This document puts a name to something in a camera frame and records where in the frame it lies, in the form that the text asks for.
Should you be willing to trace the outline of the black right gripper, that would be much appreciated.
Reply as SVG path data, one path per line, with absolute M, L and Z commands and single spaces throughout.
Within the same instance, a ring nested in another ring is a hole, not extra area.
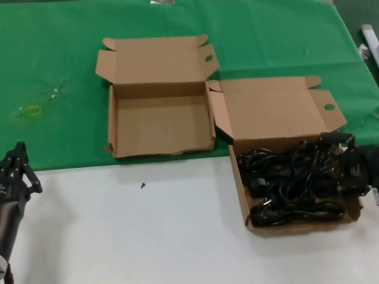
M 339 165 L 321 168 L 321 195 L 360 197 L 378 189 L 378 146 L 356 147 L 355 135 L 348 133 L 328 132 L 319 137 L 319 146 L 329 151 L 341 144 L 347 149 L 339 156 Z

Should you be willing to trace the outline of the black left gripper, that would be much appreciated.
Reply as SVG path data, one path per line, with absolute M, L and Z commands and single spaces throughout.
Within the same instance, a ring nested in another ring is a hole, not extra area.
M 41 183 L 29 165 L 25 142 L 17 142 L 1 160 L 1 256 L 10 257 L 32 193 L 42 193 Z M 26 175 L 31 186 L 20 179 Z

